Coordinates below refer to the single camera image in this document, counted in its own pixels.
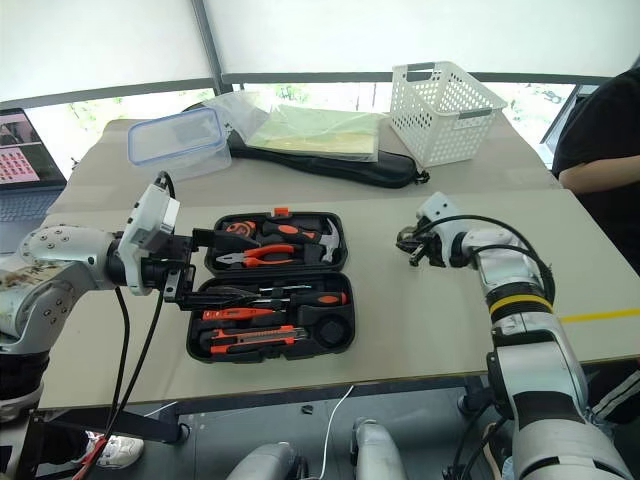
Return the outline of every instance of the orange-handled pliers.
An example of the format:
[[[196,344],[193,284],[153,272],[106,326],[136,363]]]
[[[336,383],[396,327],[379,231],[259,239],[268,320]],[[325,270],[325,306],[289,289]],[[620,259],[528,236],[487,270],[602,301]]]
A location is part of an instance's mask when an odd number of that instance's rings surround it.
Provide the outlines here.
[[[260,257],[268,255],[270,253],[293,253],[295,247],[287,244],[267,245],[266,247],[252,248],[251,250],[245,250],[242,253],[229,253],[218,257],[216,261],[220,263],[242,263],[247,268],[259,267],[261,265],[280,265],[283,263],[299,263],[292,258],[285,260],[260,260]]]

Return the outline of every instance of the black cable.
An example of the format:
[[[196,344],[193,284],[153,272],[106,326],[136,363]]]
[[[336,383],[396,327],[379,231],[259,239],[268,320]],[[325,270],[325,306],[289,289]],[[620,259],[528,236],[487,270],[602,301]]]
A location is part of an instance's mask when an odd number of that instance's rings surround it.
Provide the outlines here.
[[[167,189],[169,190],[169,196],[171,198],[176,198],[176,189],[173,186],[173,180],[171,180],[171,176],[167,172],[162,170],[160,173],[158,173],[158,178],[164,178],[165,182],[167,183]]]
[[[531,245],[531,242],[529,242],[529,240],[527,240],[527,238],[523,234],[521,234],[518,230],[513,228],[508,223],[504,223],[500,220],[496,220],[495,218],[485,217],[483,215],[453,215],[451,217],[440,218],[433,222],[427,223],[422,227],[419,227],[418,229],[416,229],[415,232],[413,232],[413,236],[417,237],[418,235],[422,235],[423,233],[427,233],[430,230],[433,230],[438,225],[441,225],[447,222],[453,222],[454,220],[480,220],[482,222],[493,223],[494,225],[498,225],[499,227],[502,227],[505,230],[508,230],[511,233],[513,233],[524,244],[524,246],[527,247],[527,250],[529,250],[534,255],[537,255],[535,249],[533,248],[533,245]]]
[[[120,388],[122,387],[122,379],[124,377],[124,367],[127,363],[127,350],[129,348],[129,336],[131,332],[131,323],[129,321],[129,311],[127,310],[127,304],[124,302],[122,296],[122,290],[120,287],[116,287],[116,297],[118,298],[118,304],[122,311],[122,320],[124,322],[124,337],[122,339],[122,352],[120,353],[120,365],[118,366],[118,377],[116,378],[116,387],[113,390],[113,400],[111,401],[111,410],[109,410],[109,419],[107,420],[106,427],[109,427],[113,416],[118,408],[118,399],[120,398]]]
[[[536,263],[538,270],[540,271],[540,278],[542,279],[542,284],[544,288],[544,296],[549,303],[553,304],[553,301],[556,298],[556,282],[553,279],[553,273],[551,269],[540,259],[537,254],[532,253],[529,250],[525,250],[522,247],[517,247],[515,245],[483,245],[481,247],[474,248],[472,251],[472,255],[476,256],[480,252],[484,252],[485,250],[512,250],[514,252],[521,253],[522,255],[526,255],[531,260]]]
[[[89,474],[91,473],[91,470],[93,469],[93,467],[95,466],[96,462],[98,461],[98,458],[100,458],[100,455],[102,454],[102,451],[104,450],[104,447],[109,443],[109,439],[111,438],[111,435],[113,434],[113,430],[115,428],[115,425],[116,425],[116,422],[118,420],[118,417],[120,416],[120,414],[122,413],[122,411],[126,407],[127,402],[129,401],[129,397],[131,396],[131,392],[133,391],[133,387],[135,386],[135,383],[138,380],[138,375],[140,375],[140,370],[142,370],[142,365],[143,365],[144,360],[145,360],[145,358],[147,356],[147,352],[149,350],[149,346],[151,345],[151,340],[153,339],[153,334],[156,331],[156,326],[158,325],[158,319],[160,318],[160,310],[162,309],[162,301],[163,301],[163,296],[162,296],[162,291],[160,291],[160,292],[158,292],[158,301],[156,302],[156,309],[153,312],[153,318],[151,319],[151,324],[149,325],[149,331],[147,332],[147,338],[145,338],[145,340],[144,340],[144,345],[142,346],[142,350],[140,351],[140,356],[138,357],[138,362],[136,363],[136,367],[133,370],[133,374],[131,375],[131,380],[129,380],[129,384],[127,385],[127,389],[124,392],[124,396],[122,397],[122,400],[120,401],[120,405],[118,406],[118,410],[116,411],[115,415],[111,419],[111,422],[109,423],[109,426],[108,426],[107,430],[104,433],[105,442],[102,444],[100,449],[93,455],[93,457],[91,458],[91,462],[87,464],[87,468],[84,471],[84,475],[83,475],[82,478],[87,478],[89,476]]]
[[[487,408],[489,408],[492,404],[493,404],[493,400],[491,400],[491,399],[487,400],[484,403],[484,405],[482,405],[482,407],[480,407],[480,410],[478,410],[476,413],[473,414],[473,417],[471,417],[471,420],[469,421],[469,424],[467,425],[467,428],[465,429],[464,433],[462,434],[462,438],[460,439],[460,443],[458,444],[458,449],[456,450],[456,455],[455,455],[455,457],[453,457],[453,475],[454,475],[454,477],[458,474],[458,468],[459,468],[459,465],[460,465],[460,456],[462,455],[462,449],[464,448],[464,444],[467,441],[467,437],[469,437],[469,434],[471,433],[471,430],[473,430],[473,427],[475,426],[475,424],[478,423],[478,420],[480,419],[482,414],[484,414],[484,412],[487,411]]]
[[[493,437],[496,434],[496,432],[500,430],[500,427],[502,427],[502,425],[504,425],[506,421],[507,419],[505,417],[500,418],[500,420],[496,422],[496,425],[493,427],[493,429],[489,433],[487,433],[487,435],[485,435],[485,437],[480,442],[480,445],[478,445],[478,448],[473,452],[473,454],[471,455],[471,458],[469,458],[469,461],[465,465],[464,470],[462,471],[462,476],[460,477],[460,480],[467,480],[468,478],[470,478],[469,475],[471,474],[471,467],[473,467],[473,463],[480,456],[480,454],[482,453],[482,449],[485,447],[487,443],[489,443],[489,440],[491,440],[491,437]]]

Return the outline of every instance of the tool case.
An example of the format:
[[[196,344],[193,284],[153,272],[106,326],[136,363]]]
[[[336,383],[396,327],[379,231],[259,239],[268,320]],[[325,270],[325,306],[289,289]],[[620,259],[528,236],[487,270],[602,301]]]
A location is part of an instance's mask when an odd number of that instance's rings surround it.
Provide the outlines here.
[[[256,363],[349,347],[355,309],[349,279],[340,273],[348,252],[337,215],[276,208],[225,216],[214,232],[205,257],[214,278],[199,291],[243,293],[224,308],[192,312],[187,351],[193,358]]]

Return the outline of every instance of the white cable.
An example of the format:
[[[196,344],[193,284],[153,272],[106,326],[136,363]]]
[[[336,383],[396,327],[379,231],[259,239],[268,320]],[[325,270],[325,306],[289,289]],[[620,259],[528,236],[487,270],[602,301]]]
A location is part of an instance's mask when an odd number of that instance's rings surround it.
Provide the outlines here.
[[[150,417],[151,415],[153,415],[154,413],[158,413],[161,412],[162,410],[164,410],[165,408],[169,408],[172,407],[173,405],[175,405],[178,402],[171,402],[171,403],[167,403],[166,405],[163,405],[162,407],[158,408],[157,410],[154,410],[153,412],[149,412],[146,415],[144,415],[145,417]]]
[[[336,406],[333,407],[333,411],[331,412],[331,416],[329,417],[329,424],[327,425],[327,434],[324,437],[324,453],[322,454],[322,470],[320,471],[320,476],[307,477],[302,480],[322,480],[324,478],[324,472],[327,467],[327,448],[329,446],[329,434],[331,433],[331,423],[333,422],[333,416],[336,414],[336,410],[338,410],[338,407],[340,406],[340,404],[344,402],[346,398],[351,394],[353,387],[355,387],[355,385],[351,385],[349,387],[349,390],[347,390],[347,393],[345,393],[344,396],[340,399],[340,401],[336,403]]]

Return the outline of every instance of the plastic bag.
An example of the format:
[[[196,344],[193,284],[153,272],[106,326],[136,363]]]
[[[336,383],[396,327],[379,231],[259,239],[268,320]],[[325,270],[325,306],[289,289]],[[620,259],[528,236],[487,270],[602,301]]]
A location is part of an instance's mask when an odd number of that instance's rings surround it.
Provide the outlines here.
[[[260,105],[257,92],[231,92],[202,102],[213,108],[220,118],[220,123],[227,129],[238,132],[240,138],[247,143],[262,124],[269,118],[270,106]]]
[[[375,162],[383,118],[377,113],[279,105],[246,143],[277,152]]]
[[[344,161],[378,160],[378,124],[386,115],[261,104],[257,92],[233,92],[207,100],[228,131],[261,150]]]

